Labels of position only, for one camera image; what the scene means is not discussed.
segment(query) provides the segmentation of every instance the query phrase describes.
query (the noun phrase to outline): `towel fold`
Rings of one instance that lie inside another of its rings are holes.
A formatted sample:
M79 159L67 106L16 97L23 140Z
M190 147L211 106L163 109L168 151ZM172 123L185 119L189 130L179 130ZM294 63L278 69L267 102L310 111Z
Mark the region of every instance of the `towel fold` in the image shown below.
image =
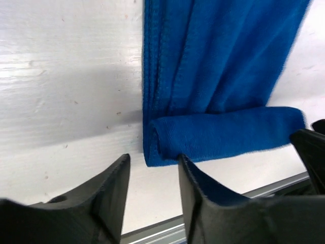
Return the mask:
M175 164L178 153L197 162L289 143L290 133L304 127L302 113L263 106L308 4L145 0L143 147L148 166Z
M290 107L162 117L150 123L148 161L163 166L181 153L198 162L270 149L288 144L288 135L304 127L301 111Z

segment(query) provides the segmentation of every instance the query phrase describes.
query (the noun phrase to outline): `folded towel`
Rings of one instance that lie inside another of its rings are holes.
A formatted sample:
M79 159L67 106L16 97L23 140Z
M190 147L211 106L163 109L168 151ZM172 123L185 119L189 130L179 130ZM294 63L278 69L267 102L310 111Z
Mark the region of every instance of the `folded towel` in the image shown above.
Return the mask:
M262 106L308 3L145 0L143 146L148 166L176 164L178 153L202 161L270 149L287 144L289 134L304 127L300 111Z

